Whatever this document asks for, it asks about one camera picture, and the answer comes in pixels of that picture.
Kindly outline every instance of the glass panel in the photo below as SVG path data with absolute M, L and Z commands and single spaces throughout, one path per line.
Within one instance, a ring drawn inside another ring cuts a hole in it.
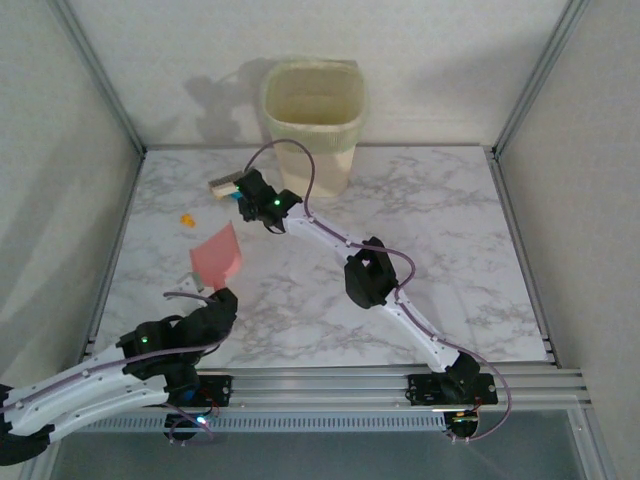
M 489 426 L 499 418 L 484 413 Z M 159 434 L 68 437 L 52 478 L 583 479 L 566 412 L 515 412 L 494 435 L 456 444 L 443 434 L 225 434 L 206 447 L 173 447 Z

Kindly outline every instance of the pink paper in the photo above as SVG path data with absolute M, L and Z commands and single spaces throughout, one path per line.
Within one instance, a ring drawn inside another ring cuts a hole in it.
M 189 250 L 191 268 L 202 283 L 219 290 L 242 267 L 242 253 L 231 222 L 199 247 Z

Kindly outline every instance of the white wall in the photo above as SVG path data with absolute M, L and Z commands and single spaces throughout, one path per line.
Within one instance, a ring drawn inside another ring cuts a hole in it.
M 77 358 L 137 156 L 42 0 L 0 15 L 0 382 Z M 10 478 L 18 468 L 0 467 Z
M 566 0 L 72 0 L 144 141 L 259 143 L 289 55 L 356 60 L 367 142 L 492 144 Z
M 640 2 L 593 0 L 503 166 L 552 337 L 640 478 Z

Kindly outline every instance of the wire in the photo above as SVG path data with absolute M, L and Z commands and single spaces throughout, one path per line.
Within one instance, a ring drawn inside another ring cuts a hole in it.
M 209 436 L 209 440 L 204 441 L 204 442 L 194 442 L 191 440 L 182 440 L 180 441 L 180 445 L 185 447 L 187 445 L 189 446 L 195 446 L 195 445 L 208 445 L 211 444 L 212 441 L 214 440 L 214 434 L 211 431 L 211 429 L 209 428 L 209 426 L 206 423 L 200 423 L 198 422 L 198 420 L 196 420 L 193 416 L 189 415 L 187 412 L 185 412 L 184 410 L 182 410 L 180 407 L 176 407 L 175 405 L 171 405 L 170 403 L 163 403 L 162 406 L 167 407 L 173 411 L 175 411 L 178 415 L 180 415 L 182 417 L 182 419 L 176 420 L 175 422 L 173 422 L 173 425 L 171 425 L 171 428 L 169 429 L 169 443 L 171 443 L 171 445 L 175 445 L 175 443 L 178 441 L 176 440 L 176 438 L 173 436 L 173 434 L 176 431 L 176 428 L 178 427 L 178 425 L 180 425 L 181 423 L 184 423 L 184 421 L 188 421 L 190 423 L 192 423 L 193 425 L 197 426 L 198 428 L 202 429 L 203 432 L 205 432 L 208 436 Z
M 322 230 L 324 230 L 329 235 L 333 236 L 337 240 L 339 240 L 342 243 L 346 244 L 349 241 L 347 238 L 343 237 L 338 232 L 332 230 L 330 227 L 324 225 L 322 222 L 320 222 L 318 219 L 316 219 L 313 216 L 313 213 L 311 212 L 311 209 L 309 208 L 309 197 L 311 196 L 311 189 L 313 188 L 313 183 L 315 182 L 315 179 L 316 179 L 316 163 L 315 163 L 315 160 L 313 159 L 313 155 L 311 154 L 309 149 L 307 147 L 305 147 L 302 143 L 298 142 L 297 140 L 290 139 L 290 138 L 280 138 L 280 139 L 277 139 L 277 140 L 273 140 L 271 142 L 267 142 L 262 147 L 260 147 L 258 149 L 258 151 L 256 151 L 256 153 L 253 154 L 253 156 L 251 157 L 251 159 L 247 163 L 246 167 L 244 168 L 244 171 L 246 172 L 247 170 L 249 170 L 249 168 L 251 168 L 251 165 L 253 165 L 253 163 L 257 160 L 257 158 L 260 156 L 260 154 L 262 152 L 264 152 L 266 149 L 271 148 L 271 147 L 273 147 L 273 146 L 275 146 L 275 145 L 277 145 L 279 143 L 289 143 L 289 144 L 295 145 L 296 147 L 298 147 L 300 150 L 302 150 L 306 154 L 307 158 L 309 159 L 309 162 L 311 163 L 311 176 L 309 178 L 309 186 L 307 187 L 307 192 L 305 193 L 304 198 L 302 200 L 302 205 L 303 205 L 305 214 L 307 215 L 307 217 L 309 217 L 309 220 L 311 221 L 311 223 L 317 225 L 318 227 L 320 227 Z M 377 246 L 374 246 L 374 245 L 365 245 L 365 244 L 353 243 L 353 242 L 351 242 L 350 245 L 352 247 L 361 248 L 361 249 L 364 249 L 364 250 L 371 250 L 373 252 L 382 252 L 382 253 L 395 255 L 397 257 L 402 258 L 403 260 L 405 260 L 409 264 L 409 267 L 411 268 L 411 271 L 409 272 L 409 275 L 407 275 L 407 278 L 405 278 L 402 282 L 400 282 L 400 284 L 396 287 L 395 292 L 394 292 L 395 299 L 399 300 L 400 292 L 415 277 L 416 264 L 413 261 L 413 259 L 411 257 L 409 257 L 407 254 L 402 253 L 402 252 L 400 252 L 398 250 L 394 250 L 392 248 L 377 247 Z M 447 341 L 447 340 L 445 340 L 443 338 L 438 337 L 434 332 L 429 330 L 417 318 L 415 318 L 415 316 L 404 305 L 404 303 L 400 302 L 398 304 L 400 305 L 400 308 L 404 311 L 404 313 L 407 315 L 407 317 L 409 318 L 411 323 L 413 323 L 422 333 L 424 333 L 428 337 L 434 339 L 435 341 L 437 341 L 441 345 L 453 348 L 455 350 L 458 350 L 460 352 L 463 352 L 463 353 L 466 353 L 467 355 L 472 356 L 478 362 L 486 365 L 487 368 L 489 370 L 491 370 L 491 372 L 496 377 L 498 377 L 498 379 L 500 380 L 500 383 L 502 383 L 502 386 L 504 387 L 505 393 L 507 395 L 507 409 L 505 410 L 505 413 L 504 413 L 503 417 L 500 419 L 500 421 L 498 423 L 496 423 L 492 428 L 490 428 L 489 430 L 487 430 L 486 432 L 484 432 L 481 435 L 477 435 L 477 436 L 473 436 L 473 437 L 467 438 L 467 440 L 468 441 L 480 440 L 480 439 L 485 438 L 488 435 L 492 434 L 493 432 L 495 432 L 498 428 L 500 428 L 504 424 L 504 422 L 507 421 L 507 419 L 509 418 L 509 415 L 511 415 L 512 404 L 513 404 L 513 398 L 512 398 L 512 395 L 511 395 L 511 388 L 509 387 L 509 384 L 507 383 L 507 381 L 504 378 L 504 376 L 498 371 L 498 369 L 496 367 L 494 367 L 487 359 L 485 359 L 480 354 L 478 354 L 476 352 L 473 352 L 473 351 L 471 351 L 471 350 L 469 350 L 467 348 L 464 348 L 464 347 L 461 347 L 459 345 L 456 345 L 454 343 L 451 343 L 451 342 L 449 342 L 449 341 Z
M 218 346 L 216 346 L 216 347 L 212 348 L 211 350 L 209 350 L 209 351 L 207 351 L 207 352 L 204 352 L 200 358 L 204 358 L 204 357 L 206 357 L 207 355 L 211 355 L 212 353 L 217 352 L 219 348 L 220 348 L 220 345 L 218 345 Z
M 196 414 L 196 417 L 208 417 L 209 415 L 211 415 L 211 412 L 213 412 L 213 406 L 215 404 L 215 402 L 213 401 L 213 396 L 204 388 L 199 388 L 196 391 L 196 395 L 198 393 L 205 395 L 205 400 L 211 401 L 211 405 L 209 405 L 209 409 L 206 412 L 198 413 Z
M 176 297 L 188 297 L 188 298 L 195 298 L 197 300 L 202 300 L 203 302 L 207 302 L 207 303 L 216 303 L 215 300 L 208 298 L 208 297 L 204 297 L 202 295 L 196 295 L 193 293 L 187 293 L 187 292 L 165 292 L 163 294 L 165 297 L 166 296 L 176 296 Z M 134 363 L 134 362 L 139 362 L 141 360 L 148 360 L 150 358 L 156 358 L 156 357 L 162 357 L 165 355 L 179 355 L 182 353 L 193 353 L 193 352 L 200 352 L 202 350 L 211 350 L 209 353 L 213 353 L 217 348 L 220 347 L 220 345 L 222 344 L 222 342 L 224 342 L 226 340 L 226 337 L 223 338 L 222 340 L 219 340 L 217 342 L 211 343 L 209 345 L 202 345 L 199 347 L 181 347 L 181 348 L 169 348 L 169 349 L 165 349 L 165 350 L 158 350 L 155 352 L 149 352 L 149 353 L 143 353 L 141 355 L 136 355 L 134 357 L 130 357 L 130 358 L 123 358 L 121 360 L 114 360 L 113 362 L 107 362 L 107 363 L 103 363 L 102 365 L 97 365 L 95 367 L 88 367 L 78 373 L 75 373 L 73 375 L 70 375 L 68 377 L 65 377 L 61 380 L 58 380 L 57 382 L 52 383 L 51 385 L 47 385 L 46 387 L 44 387 L 42 390 L 39 390 L 35 393 L 32 393 L 31 395 L 27 395 L 26 397 L 20 398 L 18 400 L 16 400 L 14 403 L 10 404 L 10 405 L 6 405 L 4 407 L 0 408 L 0 414 L 6 413 L 10 410 L 13 410 L 14 408 L 16 408 L 16 404 L 17 403 L 26 403 L 26 402 L 30 402 L 33 400 L 36 400 L 37 398 L 42 397 L 43 395 L 46 395 L 47 393 L 56 390 L 64 385 L 67 385 L 69 383 L 74 382 L 75 380 L 82 378 L 82 377 L 86 377 L 87 374 L 92 374 L 92 373 L 97 373 L 97 372 L 101 372 L 103 370 L 107 370 L 109 368 L 113 368 L 113 367 L 119 367 L 121 365 L 128 365 L 130 363 Z
M 218 406 L 218 404 L 216 403 L 216 401 L 213 398 L 213 395 L 211 394 L 211 392 L 209 390 L 207 390 L 206 388 L 201 388 L 199 390 L 201 393 L 204 393 L 205 395 L 207 395 L 207 399 L 211 400 L 211 406 L 209 407 L 209 410 L 207 412 L 206 415 L 203 415 L 204 417 L 206 417 L 207 415 L 209 415 L 211 412 L 213 412 L 213 409 L 216 409 L 216 413 L 213 414 L 214 417 L 218 417 L 220 416 L 220 407 Z
M 476 432 L 477 432 L 478 430 L 480 430 L 480 410 L 478 410 L 478 408 L 476 408 L 476 409 L 474 410 L 474 413 L 476 414 L 476 417 L 478 417 L 478 420 L 476 420 Z
M 476 401 L 476 403 L 473 406 L 473 410 L 471 410 L 471 411 L 472 412 L 477 412 L 478 409 L 482 406 L 482 398 L 476 397 L 474 400 Z

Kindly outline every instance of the trash bin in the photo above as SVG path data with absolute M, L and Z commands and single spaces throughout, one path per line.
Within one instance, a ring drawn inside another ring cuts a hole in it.
M 364 126 L 367 95 L 355 63 L 290 61 L 274 67 L 262 88 L 262 108 L 271 137 L 291 138 L 314 156 L 312 196 L 334 197 L 349 181 L 353 153 Z M 285 188 L 304 195 L 311 166 L 295 145 L 275 146 Z

